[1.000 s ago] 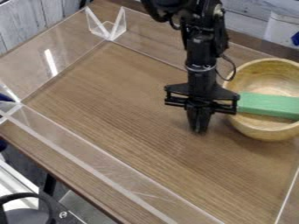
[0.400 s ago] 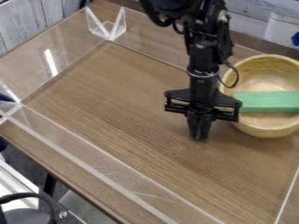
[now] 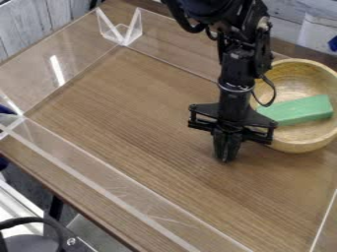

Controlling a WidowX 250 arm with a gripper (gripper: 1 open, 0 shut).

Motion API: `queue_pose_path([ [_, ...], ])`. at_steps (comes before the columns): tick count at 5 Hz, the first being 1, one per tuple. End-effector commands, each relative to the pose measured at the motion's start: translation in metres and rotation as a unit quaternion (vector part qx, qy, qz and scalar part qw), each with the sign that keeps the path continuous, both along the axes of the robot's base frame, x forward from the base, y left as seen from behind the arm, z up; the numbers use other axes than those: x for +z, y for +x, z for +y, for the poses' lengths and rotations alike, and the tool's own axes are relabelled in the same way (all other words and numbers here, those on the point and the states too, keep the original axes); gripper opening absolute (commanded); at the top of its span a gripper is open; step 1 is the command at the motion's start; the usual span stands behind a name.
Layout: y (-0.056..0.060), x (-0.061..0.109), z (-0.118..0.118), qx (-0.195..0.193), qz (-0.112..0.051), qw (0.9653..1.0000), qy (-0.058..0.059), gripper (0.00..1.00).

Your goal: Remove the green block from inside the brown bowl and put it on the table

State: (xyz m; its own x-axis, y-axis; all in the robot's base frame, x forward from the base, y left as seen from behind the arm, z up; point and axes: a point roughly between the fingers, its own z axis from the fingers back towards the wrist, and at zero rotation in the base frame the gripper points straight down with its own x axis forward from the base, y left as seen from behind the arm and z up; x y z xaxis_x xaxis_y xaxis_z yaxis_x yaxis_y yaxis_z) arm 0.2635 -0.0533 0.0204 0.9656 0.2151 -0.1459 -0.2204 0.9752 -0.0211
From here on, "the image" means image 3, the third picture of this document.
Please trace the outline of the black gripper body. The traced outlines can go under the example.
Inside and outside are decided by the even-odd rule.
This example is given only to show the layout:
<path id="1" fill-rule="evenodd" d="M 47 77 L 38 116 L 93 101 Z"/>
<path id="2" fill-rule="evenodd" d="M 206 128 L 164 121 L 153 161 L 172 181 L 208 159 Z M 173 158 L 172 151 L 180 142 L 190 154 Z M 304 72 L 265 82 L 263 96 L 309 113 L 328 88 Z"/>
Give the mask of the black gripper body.
<path id="1" fill-rule="evenodd" d="M 242 142 L 252 141 L 271 145 L 279 123 L 252 107 L 254 86 L 220 86 L 216 103 L 192 104 L 189 127 L 210 132 L 222 131 L 230 136 L 242 135 Z"/>

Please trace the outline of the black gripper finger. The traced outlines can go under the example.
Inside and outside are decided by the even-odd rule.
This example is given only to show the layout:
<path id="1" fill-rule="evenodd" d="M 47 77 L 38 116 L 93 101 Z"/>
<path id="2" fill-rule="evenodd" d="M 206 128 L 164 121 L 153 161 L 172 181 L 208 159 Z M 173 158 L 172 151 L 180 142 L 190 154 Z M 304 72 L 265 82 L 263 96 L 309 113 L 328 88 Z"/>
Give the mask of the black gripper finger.
<path id="1" fill-rule="evenodd" d="M 213 147 L 216 158 L 221 161 L 229 161 L 229 135 L 222 131 L 213 132 Z"/>
<path id="2" fill-rule="evenodd" d="M 230 136 L 229 140 L 229 160 L 234 161 L 237 158 L 237 154 L 241 148 L 241 143 L 242 143 L 242 135 L 241 134 L 233 134 Z"/>

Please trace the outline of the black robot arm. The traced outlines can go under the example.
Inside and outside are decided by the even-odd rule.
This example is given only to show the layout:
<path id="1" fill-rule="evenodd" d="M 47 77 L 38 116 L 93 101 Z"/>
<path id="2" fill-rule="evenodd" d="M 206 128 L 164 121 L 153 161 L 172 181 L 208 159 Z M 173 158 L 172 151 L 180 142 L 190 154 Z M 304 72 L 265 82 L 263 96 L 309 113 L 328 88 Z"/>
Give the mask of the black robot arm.
<path id="1" fill-rule="evenodd" d="M 216 103 L 190 106 L 189 126 L 210 132 L 214 156 L 224 162 L 237 158 L 241 144 L 273 143 L 279 127 L 252 107 L 256 81 L 267 80 L 273 68 L 272 27 L 264 0 L 162 0 L 181 28 L 205 32 L 217 42 L 221 73 Z"/>

